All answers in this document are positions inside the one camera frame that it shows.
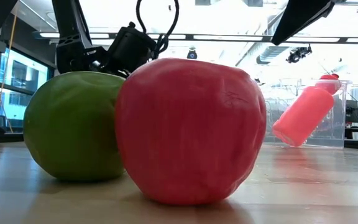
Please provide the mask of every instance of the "apple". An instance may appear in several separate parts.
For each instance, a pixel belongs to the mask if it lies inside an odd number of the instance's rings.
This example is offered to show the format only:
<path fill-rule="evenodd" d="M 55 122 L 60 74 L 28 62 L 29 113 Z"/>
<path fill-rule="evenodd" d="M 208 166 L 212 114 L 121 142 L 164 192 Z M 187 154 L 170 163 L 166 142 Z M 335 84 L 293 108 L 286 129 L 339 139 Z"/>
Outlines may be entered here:
<path fill-rule="evenodd" d="M 24 114 L 24 141 L 36 163 L 69 181 L 124 172 L 114 132 L 114 104 L 124 79 L 70 72 L 42 85 Z"/>
<path fill-rule="evenodd" d="M 148 198 L 214 203 L 248 177 L 266 130 L 261 90 L 243 70 L 162 58 L 139 67 L 116 103 L 127 173 Z"/>

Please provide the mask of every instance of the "clear plastic container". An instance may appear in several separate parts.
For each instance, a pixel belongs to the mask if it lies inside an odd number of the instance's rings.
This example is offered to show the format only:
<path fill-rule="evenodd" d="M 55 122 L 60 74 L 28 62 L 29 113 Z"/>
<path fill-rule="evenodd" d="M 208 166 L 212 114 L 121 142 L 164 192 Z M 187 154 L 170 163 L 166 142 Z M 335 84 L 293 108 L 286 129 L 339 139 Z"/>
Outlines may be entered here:
<path fill-rule="evenodd" d="M 323 85 L 337 84 L 337 82 L 337 80 L 286 79 L 280 80 L 274 85 L 261 86 L 267 110 L 267 129 L 264 144 L 290 147 L 273 134 L 273 124 L 280 119 L 284 111 L 291 106 L 306 87 L 321 85 L 322 83 Z M 340 88 L 333 94 L 335 101 L 333 108 L 301 147 L 344 147 L 346 90 L 350 82 L 340 81 L 340 83 Z M 308 119 L 307 113 L 305 113 L 304 119 Z"/>

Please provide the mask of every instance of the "pink bottle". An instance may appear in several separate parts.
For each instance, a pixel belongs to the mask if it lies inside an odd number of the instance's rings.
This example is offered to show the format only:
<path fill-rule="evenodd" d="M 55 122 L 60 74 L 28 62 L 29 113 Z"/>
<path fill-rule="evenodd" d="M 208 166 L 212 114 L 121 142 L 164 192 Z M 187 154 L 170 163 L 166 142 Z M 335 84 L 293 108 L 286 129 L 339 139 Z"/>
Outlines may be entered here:
<path fill-rule="evenodd" d="M 301 146 L 334 106 L 341 83 L 336 74 L 323 75 L 315 86 L 305 88 L 273 125 L 273 134 L 290 146 Z"/>

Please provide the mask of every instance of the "table surface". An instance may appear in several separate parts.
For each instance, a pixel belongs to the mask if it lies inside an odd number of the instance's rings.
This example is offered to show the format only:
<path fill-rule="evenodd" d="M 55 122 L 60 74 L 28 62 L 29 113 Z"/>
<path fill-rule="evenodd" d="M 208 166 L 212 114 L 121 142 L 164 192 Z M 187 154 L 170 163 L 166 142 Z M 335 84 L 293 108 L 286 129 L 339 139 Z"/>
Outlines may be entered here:
<path fill-rule="evenodd" d="M 169 207 L 143 198 L 128 176 L 62 184 L 23 143 L 0 144 L 0 223 L 358 224 L 358 149 L 264 146 L 226 201 Z"/>

